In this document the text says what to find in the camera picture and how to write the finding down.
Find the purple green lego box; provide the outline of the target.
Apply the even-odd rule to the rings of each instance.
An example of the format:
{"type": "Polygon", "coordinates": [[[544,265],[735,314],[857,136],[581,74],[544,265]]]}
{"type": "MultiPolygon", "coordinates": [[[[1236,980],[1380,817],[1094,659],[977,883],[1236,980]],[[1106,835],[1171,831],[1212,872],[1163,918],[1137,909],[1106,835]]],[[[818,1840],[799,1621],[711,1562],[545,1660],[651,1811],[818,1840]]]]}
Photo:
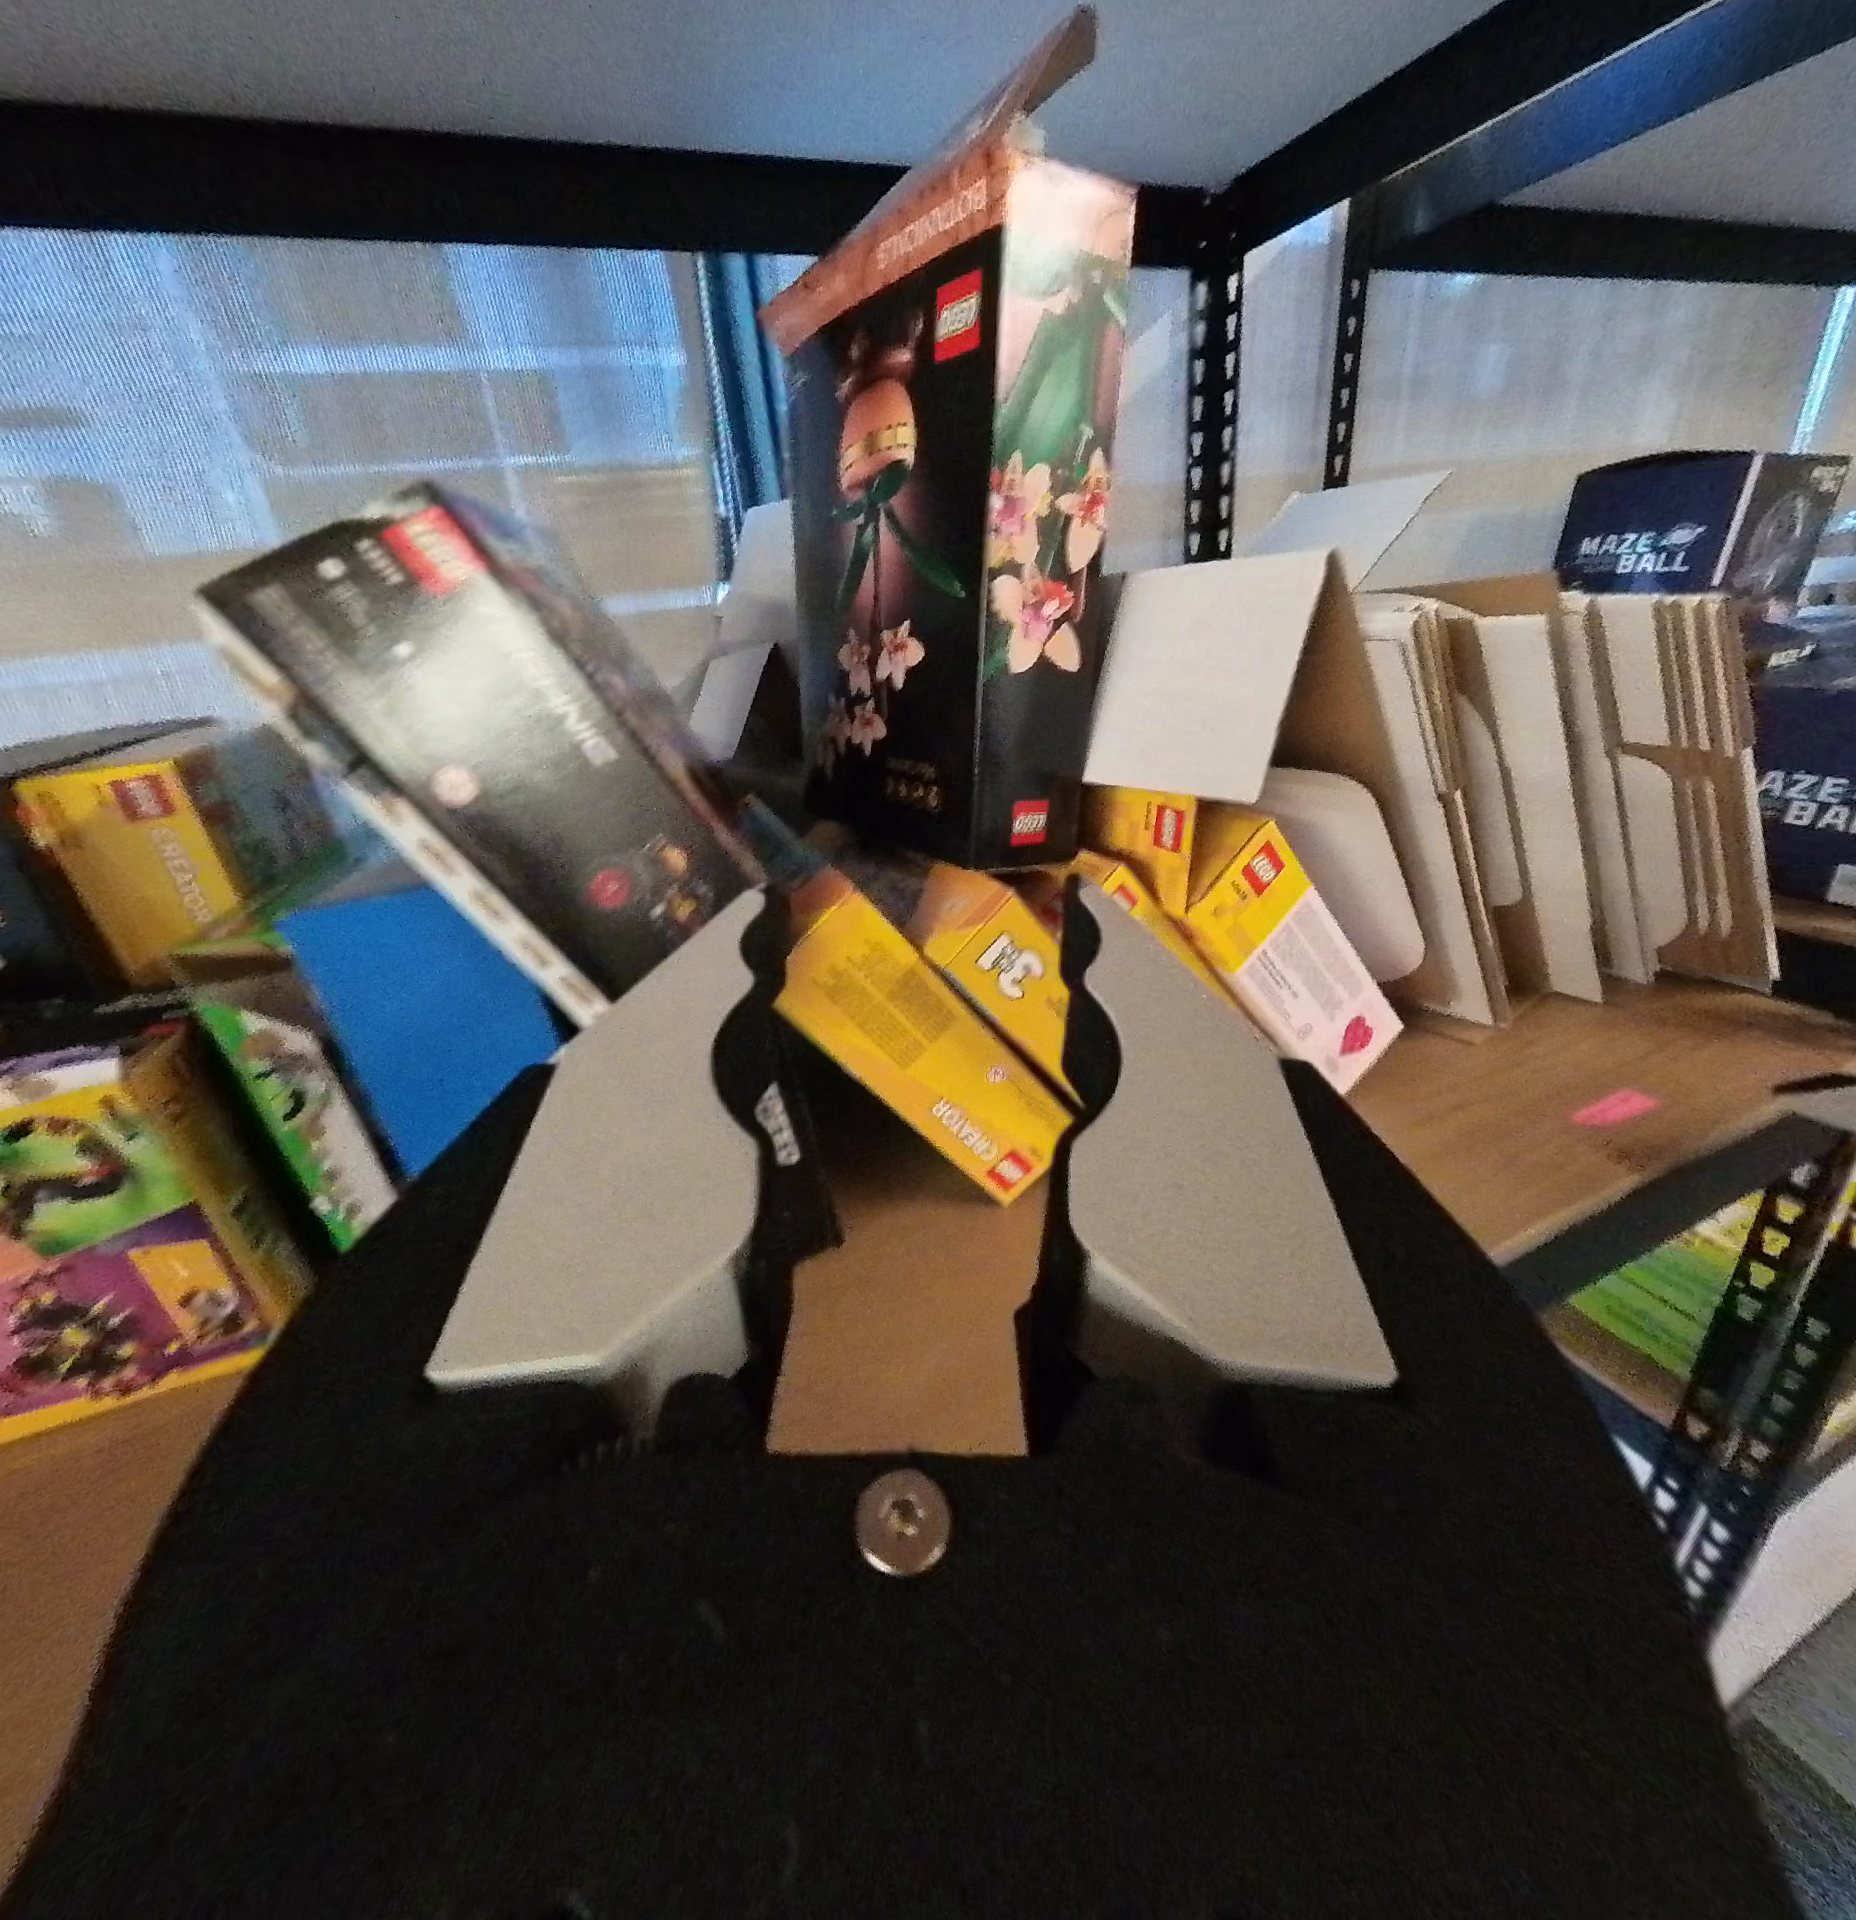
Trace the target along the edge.
{"type": "Polygon", "coordinates": [[[0,1061],[0,1449],[252,1368],[312,1284],[187,1023],[0,1061]]]}

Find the blue lego box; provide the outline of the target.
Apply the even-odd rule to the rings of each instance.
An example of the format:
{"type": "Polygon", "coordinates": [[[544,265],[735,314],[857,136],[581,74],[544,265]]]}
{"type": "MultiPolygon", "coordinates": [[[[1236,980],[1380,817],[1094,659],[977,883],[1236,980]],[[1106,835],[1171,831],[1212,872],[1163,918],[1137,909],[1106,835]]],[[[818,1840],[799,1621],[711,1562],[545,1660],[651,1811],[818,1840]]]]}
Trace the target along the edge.
{"type": "Polygon", "coordinates": [[[432,886],[365,871],[271,920],[399,1182],[423,1174],[565,1029],[432,886]]]}

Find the black orchid lego box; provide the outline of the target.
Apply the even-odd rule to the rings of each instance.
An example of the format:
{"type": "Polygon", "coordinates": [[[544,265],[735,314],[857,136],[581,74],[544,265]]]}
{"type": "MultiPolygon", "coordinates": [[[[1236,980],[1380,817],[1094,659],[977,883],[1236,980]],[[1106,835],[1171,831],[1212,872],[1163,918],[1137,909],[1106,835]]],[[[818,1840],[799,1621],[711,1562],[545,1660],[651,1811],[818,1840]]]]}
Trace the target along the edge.
{"type": "Polygon", "coordinates": [[[1075,7],[762,311],[786,372],[806,802],[860,840],[1057,868],[1109,621],[1137,190],[1048,157],[1075,7]]]}

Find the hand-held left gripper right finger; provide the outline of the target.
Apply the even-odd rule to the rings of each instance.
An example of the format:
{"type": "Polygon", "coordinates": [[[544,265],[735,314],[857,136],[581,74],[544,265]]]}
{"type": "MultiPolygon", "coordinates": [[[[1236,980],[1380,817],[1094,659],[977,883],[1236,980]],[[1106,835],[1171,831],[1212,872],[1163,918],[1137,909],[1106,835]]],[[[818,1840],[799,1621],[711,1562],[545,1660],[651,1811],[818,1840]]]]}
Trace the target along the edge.
{"type": "Polygon", "coordinates": [[[1094,1383],[1195,1411],[1237,1388],[1386,1395],[1395,1357],[1289,1062],[1106,893],[1061,893],[1061,1065],[1081,1097],[1021,1307],[1021,1422],[1094,1383]]]}

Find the white pink heart lego box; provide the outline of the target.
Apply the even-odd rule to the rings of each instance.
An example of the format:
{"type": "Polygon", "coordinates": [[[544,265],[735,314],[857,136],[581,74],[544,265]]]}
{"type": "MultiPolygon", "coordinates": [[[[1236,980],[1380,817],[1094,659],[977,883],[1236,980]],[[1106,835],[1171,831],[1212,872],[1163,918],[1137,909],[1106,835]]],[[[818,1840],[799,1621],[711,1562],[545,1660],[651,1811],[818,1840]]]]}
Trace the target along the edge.
{"type": "Polygon", "coordinates": [[[1352,1093],[1401,1023],[1276,823],[1193,811],[1179,927],[1276,1051],[1352,1093]]]}

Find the white cardboard flap box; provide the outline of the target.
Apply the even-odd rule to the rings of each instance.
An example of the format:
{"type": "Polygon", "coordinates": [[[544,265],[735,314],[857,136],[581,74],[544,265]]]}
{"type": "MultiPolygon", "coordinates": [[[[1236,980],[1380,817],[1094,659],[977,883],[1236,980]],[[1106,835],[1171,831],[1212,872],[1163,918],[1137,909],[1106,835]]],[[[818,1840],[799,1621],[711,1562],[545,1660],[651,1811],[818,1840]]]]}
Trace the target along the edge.
{"type": "Polygon", "coordinates": [[[1084,787],[1256,802],[1330,589],[1359,585],[1448,480],[1293,492],[1223,559],[1117,575],[1084,787]]]}

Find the navy ball game box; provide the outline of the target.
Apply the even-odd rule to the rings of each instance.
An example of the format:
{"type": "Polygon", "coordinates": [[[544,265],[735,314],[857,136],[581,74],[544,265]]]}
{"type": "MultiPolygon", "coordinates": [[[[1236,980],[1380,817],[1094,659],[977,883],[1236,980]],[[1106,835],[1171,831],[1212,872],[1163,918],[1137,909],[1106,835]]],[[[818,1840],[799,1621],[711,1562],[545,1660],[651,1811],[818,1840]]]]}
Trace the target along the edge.
{"type": "Polygon", "coordinates": [[[1670,451],[1581,473],[1554,571],[1588,594],[1791,603],[1846,487],[1837,452],[1670,451]]]}
{"type": "Polygon", "coordinates": [[[1754,685],[1755,807],[1780,901],[1856,910],[1856,685],[1754,685]]]}

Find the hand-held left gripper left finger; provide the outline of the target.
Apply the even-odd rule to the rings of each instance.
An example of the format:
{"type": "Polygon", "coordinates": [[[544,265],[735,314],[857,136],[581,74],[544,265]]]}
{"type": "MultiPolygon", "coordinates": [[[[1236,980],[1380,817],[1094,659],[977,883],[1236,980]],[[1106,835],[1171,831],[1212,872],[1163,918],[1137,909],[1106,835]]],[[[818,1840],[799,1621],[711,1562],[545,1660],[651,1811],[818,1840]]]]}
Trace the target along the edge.
{"type": "Polygon", "coordinates": [[[841,1244],[793,1033],[786,909],[747,889],[565,1044],[425,1364],[445,1395],[682,1381],[769,1398],[796,1268],[841,1244]]]}

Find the orange yellow lego box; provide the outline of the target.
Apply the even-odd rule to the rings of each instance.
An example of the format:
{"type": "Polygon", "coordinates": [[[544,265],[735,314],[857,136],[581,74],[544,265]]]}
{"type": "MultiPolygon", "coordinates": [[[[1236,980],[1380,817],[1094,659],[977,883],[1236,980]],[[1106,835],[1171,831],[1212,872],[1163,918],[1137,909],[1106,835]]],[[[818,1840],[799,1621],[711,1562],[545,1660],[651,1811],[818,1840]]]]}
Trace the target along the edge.
{"type": "Polygon", "coordinates": [[[1064,1062],[1070,988],[1053,914],[1005,879],[936,862],[909,935],[940,977],[1057,1093],[1075,1097],[1064,1062]]]}

